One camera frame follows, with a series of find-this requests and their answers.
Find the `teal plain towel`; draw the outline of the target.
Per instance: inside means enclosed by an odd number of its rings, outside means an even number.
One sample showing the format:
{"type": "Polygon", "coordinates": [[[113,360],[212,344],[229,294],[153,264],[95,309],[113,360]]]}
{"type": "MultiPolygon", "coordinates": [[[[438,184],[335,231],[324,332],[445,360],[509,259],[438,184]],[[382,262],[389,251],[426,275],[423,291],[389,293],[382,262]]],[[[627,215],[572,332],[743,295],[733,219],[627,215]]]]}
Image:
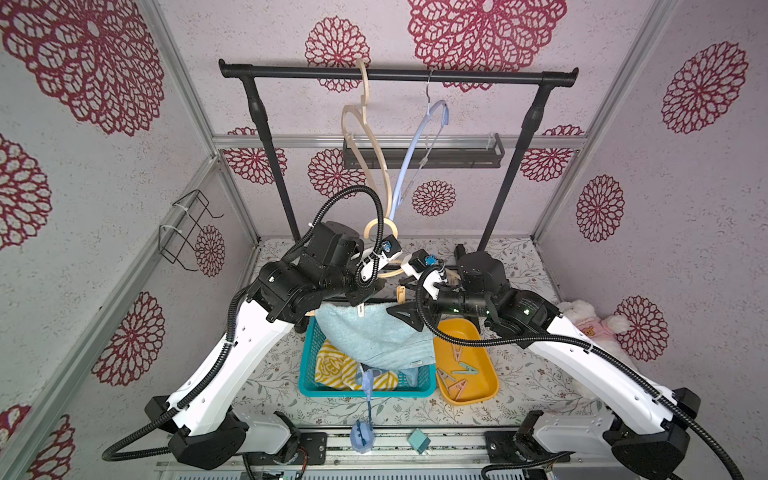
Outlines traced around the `teal plain towel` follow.
{"type": "Polygon", "coordinates": [[[356,307],[323,304],[315,320],[335,348],[369,367],[399,371],[434,365],[434,335],[417,331],[387,312],[389,304],[356,307]]]}

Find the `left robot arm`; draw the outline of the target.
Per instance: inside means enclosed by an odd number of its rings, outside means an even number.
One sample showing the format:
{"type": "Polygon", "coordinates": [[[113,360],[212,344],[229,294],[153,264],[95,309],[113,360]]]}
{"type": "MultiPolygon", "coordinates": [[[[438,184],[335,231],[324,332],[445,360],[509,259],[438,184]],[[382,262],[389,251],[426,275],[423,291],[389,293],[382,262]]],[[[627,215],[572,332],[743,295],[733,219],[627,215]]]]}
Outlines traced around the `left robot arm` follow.
{"type": "Polygon", "coordinates": [[[294,456],[300,432],[284,414],[249,418],[232,402],[269,351],[309,312],[334,296],[356,307],[383,288],[383,232],[376,232],[371,252],[365,252],[355,231],[323,221],[354,194],[368,196],[377,220],[384,219],[379,195],[368,186],[347,187],[327,200],[307,233],[233,296],[224,334],[194,374],[172,394],[152,398],[145,408],[149,423],[107,447],[104,461],[170,454],[184,465],[213,470],[236,456],[264,453],[282,461],[294,456]]]}

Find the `blue hello towel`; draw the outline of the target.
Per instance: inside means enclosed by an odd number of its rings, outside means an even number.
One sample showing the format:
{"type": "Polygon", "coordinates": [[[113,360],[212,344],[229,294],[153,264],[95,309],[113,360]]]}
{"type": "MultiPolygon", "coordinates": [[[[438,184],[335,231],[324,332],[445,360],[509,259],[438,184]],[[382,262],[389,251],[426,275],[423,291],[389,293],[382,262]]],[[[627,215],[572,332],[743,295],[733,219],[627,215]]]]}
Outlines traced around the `blue hello towel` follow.
{"type": "Polygon", "coordinates": [[[360,364],[355,376],[356,385],[373,391],[394,391],[398,388],[413,388],[418,385],[418,368],[405,370],[382,370],[360,364]]]}

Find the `green clothespin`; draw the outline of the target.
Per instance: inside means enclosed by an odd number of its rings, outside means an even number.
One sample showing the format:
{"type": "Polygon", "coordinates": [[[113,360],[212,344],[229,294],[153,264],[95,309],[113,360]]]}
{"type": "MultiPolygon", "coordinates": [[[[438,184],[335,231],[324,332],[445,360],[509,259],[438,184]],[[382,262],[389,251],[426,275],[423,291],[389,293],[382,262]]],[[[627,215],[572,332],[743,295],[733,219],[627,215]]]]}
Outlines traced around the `green clothespin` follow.
{"type": "Polygon", "coordinates": [[[452,375],[478,375],[479,371],[474,367],[464,368],[461,370],[453,370],[451,371],[452,375]]]}

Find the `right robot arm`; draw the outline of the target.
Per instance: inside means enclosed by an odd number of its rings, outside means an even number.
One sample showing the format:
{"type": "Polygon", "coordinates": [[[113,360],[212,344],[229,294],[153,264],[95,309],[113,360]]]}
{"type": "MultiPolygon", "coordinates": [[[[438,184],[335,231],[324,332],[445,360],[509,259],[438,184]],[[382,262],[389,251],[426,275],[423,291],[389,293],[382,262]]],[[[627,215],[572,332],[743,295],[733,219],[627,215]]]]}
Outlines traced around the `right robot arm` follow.
{"type": "Polygon", "coordinates": [[[700,399],[687,388],[659,385],[582,333],[541,295],[512,287],[503,264],[485,251],[463,255],[459,284],[445,263],[424,250],[401,262],[415,298],[400,319],[463,348],[516,345],[557,365],[607,408],[582,421],[531,411],[513,437],[509,461],[481,471],[550,467],[576,454],[611,456],[643,479],[673,479],[696,435],[733,479],[743,474],[726,449],[696,420],[700,399]]]}

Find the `peach pink clothespin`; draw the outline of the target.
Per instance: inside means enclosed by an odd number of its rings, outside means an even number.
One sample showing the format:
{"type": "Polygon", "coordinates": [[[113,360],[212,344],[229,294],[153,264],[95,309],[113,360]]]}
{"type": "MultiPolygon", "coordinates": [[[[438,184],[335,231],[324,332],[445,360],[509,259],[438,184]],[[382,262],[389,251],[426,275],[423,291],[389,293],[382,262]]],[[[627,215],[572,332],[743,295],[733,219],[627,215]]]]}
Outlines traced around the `peach pink clothespin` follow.
{"type": "Polygon", "coordinates": [[[460,363],[462,361],[463,347],[461,345],[452,344],[451,349],[454,360],[457,363],[460,363]]]}

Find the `yellow striped towel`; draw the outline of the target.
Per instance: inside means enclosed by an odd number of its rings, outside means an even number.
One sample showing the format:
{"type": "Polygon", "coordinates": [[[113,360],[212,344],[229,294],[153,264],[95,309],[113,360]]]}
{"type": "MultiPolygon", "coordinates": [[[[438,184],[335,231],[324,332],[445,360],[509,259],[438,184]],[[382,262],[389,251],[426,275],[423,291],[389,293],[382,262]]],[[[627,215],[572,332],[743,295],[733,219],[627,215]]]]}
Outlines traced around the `yellow striped towel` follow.
{"type": "Polygon", "coordinates": [[[393,371],[369,368],[342,353],[325,340],[316,355],[314,381],[325,387],[342,391],[363,391],[364,374],[371,372],[373,391],[393,391],[399,386],[399,376],[393,371]]]}

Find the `light blue hanger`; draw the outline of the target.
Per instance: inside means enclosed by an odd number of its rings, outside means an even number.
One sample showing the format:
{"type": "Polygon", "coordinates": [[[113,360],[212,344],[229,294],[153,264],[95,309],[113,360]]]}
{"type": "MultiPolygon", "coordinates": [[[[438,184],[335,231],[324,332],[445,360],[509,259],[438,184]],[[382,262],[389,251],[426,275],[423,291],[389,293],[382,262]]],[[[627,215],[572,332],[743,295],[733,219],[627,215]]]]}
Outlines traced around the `light blue hanger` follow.
{"type": "Polygon", "coordinates": [[[433,102],[431,100],[429,87],[431,84],[431,80],[433,75],[436,73],[435,70],[430,70],[425,86],[425,95],[427,99],[427,105],[426,105],[426,111],[425,115],[422,118],[420,124],[418,125],[418,128],[416,132],[414,133],[413,137],[411,138],[410,144],[406,150],[406,153],[404,155],[403,161],[401,163],[397,181],[395,183],[395,187],[392,194],[392,208],[390,210],[390,213],[388,214],[389,220],[394,220],[397,210],[400,207],[402,203],[403,195],[405,194],[405,191],[407,188],[404,186],[405,178],[407,171],[410,168],[411,161],[413,160],[416,147],[419,144],[419,141],[424,136],[425,130],[430,123],[430,121],[435,117],[437,113],[440,113],[440,126],[437,131],[437,134],[435,138],[432,140],[431,143],[427,144],[426,153],[422,157],[422,159],[419,161],[419,167],[417,168],[418,171],[420,171],[429,161],[429,156],[434,149],[434,146],[439,139],[440,135],[442,134],[443,129],[449,125],[450,123],[450,108],[445,100],[438,100],[436,102],[433,102]]]}

